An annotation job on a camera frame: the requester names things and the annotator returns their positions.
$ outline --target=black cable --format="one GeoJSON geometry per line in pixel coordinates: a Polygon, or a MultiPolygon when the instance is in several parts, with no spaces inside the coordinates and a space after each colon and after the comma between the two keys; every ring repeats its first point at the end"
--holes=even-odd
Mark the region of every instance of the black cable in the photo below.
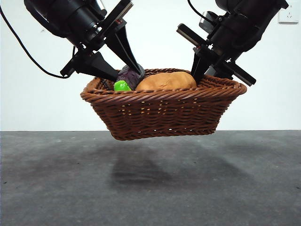
{"type": "Polygon", "coordinates": [[[33,57],[30,55],[30,53],[27,51],[26,47],[24,46],[24,44],[22,43],[21,39],[19,38],[19,36],[17,35],[17,33],[15,32],[15,30],[12,28],[12,26],[10,25],[10,23],[8,22],[7,18],[5,17],[3,11],[2,11],[2,8],[1,8],[1,5],[0,5],[0,13],[1,13],[1,16],[3,18],[3,20],[5,21],[5,23],[7,24],[7,26],[9,27],[9,29],[11,30],[11,32],[13,33],[13,35],[16,37],[16,39],[18,40],[18,42],[20,43],[22,49],[25,51],[25,53],[27,54],[27,56],[34,62],[35,65],[37,65],[38,68],[40,68],[44,73],[50,75],[50,76],[53,76],[53,77],[56,77],[56,78],[59,78],[59,79],[67,79],[67,78],[70,78],[70,75],[69,76],[59,76],[59,75],[55,75],[55,74],[52,74],[52,73],[49,73],[48,71],[46,71],[41,65],[39,65],[39,63],[37,61],[35,61],[35,59],[33,59],[33,57]]]}
{"type": "Polygon", "coordinates": [[[208,18],[206,18],[205,16],[203,16],[202,14],[200,14],[200,12],[198,12],[192,5],[191,1],[190,0],[187,0],[188,1],[188,4],[190,5],[190,7],[193,9],[193,11],[196,12],[196,14],[198,14],[201,18],[203,18],[204,20],[206,20],[207,22],[211,23],[214,25],[214,22],[209,20],[208,18]]]}

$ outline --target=green toy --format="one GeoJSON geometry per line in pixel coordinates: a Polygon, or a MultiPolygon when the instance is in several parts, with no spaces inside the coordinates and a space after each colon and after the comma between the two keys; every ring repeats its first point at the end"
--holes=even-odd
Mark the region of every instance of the green toy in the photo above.
{"type": "Polygon", "coordinates": [[[132,91],[132,90],[128,86],[126,81],[120,80],[120,81],[115,82],[114,91],[132,91]]]}

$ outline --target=white wall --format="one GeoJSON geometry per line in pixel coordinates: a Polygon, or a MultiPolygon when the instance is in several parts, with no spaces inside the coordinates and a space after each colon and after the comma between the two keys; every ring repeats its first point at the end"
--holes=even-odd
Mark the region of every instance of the white wall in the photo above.
{"type": "MultiPolygon", "coordinates": [[[[104,0],[111,10],[118,0],[104,0]]],[[[126,15],[128,39],[144,68],[191,69],[193,46],[176,33],[185,23],[206,37],[199,17],[186,0],[134,0],[126,15]]],[[[200,11],[222,14],[214,0],[193,0],[200,11]]],[[[31,54],[51,72],[70,60],[72,45],[53,36],[25,10],[22,0],[2,0],[2,9],[31,54]]],[[[258,82],[239,97],[222,117],[218,129],[301,129],[301,25],[271,22],[262,41],[244,53],[238,65],[258,82]]],[[[107,48],[105,59],[121,62],[107,48]]],[[[105,130],[79,94],[91,76],[74,74],[60,80],[41,72],[25,55],[1,20],[1,130],[105,130]]]]}

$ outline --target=bread loaf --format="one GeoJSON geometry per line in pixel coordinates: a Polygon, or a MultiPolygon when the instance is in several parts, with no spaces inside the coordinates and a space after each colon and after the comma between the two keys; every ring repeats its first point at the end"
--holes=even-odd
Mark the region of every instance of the bread loaf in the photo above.
{"type": "Polygon", "coordinates": [[[145,78],[136,90],[196,88],[194,78],[186,72],[159,73],[145,78]]]}

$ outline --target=wall outlet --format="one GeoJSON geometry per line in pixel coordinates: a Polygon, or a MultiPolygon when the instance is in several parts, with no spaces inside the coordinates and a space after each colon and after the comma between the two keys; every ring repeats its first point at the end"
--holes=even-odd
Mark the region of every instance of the wall outlet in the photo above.
{"type": "Polygon", "coordinates": [[[278,13],[280,24],[297,24],[300,20],[301,0],[287,0],[287,9],[281,9],[278,13]]]}

